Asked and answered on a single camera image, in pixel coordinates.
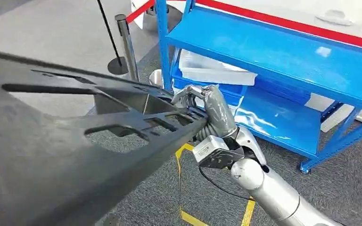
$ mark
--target white label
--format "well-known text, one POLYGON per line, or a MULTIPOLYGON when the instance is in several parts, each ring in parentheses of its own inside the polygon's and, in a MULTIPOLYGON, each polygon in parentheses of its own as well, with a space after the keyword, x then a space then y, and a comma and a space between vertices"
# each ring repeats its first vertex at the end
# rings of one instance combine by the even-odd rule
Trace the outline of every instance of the white label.
POLYGON ((207 143, 203 148, 196 150, 195 148, 192 150, 195 159, 197 162, 202 161, 206 156, 212 153, 213 150, 210 150, 210 143, 207 143))

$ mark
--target shelf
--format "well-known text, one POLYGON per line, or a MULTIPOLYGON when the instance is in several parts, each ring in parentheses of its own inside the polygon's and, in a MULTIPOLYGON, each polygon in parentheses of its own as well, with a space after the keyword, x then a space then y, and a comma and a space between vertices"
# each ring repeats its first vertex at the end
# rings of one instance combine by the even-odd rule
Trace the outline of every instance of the shelf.
POLYGON ((362 48, 201 7, 165 40, 362 108, 362 48))
POLYGON ((321 113, 293 101, 248 87, 235 121, 255 136, 315 159, 321 113))

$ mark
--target white box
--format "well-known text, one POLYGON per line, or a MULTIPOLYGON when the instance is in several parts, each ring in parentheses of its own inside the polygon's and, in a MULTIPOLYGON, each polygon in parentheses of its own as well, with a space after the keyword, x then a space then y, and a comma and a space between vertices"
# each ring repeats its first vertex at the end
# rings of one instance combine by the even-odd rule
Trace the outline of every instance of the white box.
POLYGON ((182 77, 194 81, 253 86, 257 74, 205 56, 181 50, 182 77))

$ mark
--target metal pole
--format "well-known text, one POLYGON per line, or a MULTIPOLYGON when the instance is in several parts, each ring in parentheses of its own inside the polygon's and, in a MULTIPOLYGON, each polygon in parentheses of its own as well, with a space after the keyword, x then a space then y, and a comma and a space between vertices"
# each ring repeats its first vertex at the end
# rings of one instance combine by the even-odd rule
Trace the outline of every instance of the metal pole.
POLYGON ((138 77, 137 62, 135 62, 134 49, 132 48, 130 28, 125 20, 124 14, 118 14, 115 16, 117 26, 123 41, 123 49, 125 61, 127 62, 128 72, 130 73, 131 80, 140 81, 138 77))

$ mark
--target black plastic panel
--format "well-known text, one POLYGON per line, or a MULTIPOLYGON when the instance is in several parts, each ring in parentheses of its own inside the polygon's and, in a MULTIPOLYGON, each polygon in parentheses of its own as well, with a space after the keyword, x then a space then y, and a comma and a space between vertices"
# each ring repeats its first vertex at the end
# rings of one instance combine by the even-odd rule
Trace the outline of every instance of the black plastic panel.
POLYGON ((171 97, 150 85, 0 53, 0 226, 93 224, 206 124, 204 112, 177 109, 165 101, 171 97), (94 95, 98 115, 51 116, 9 91, 94 95), (119 153, 85 136, 107 129, 149 144, 119 153))

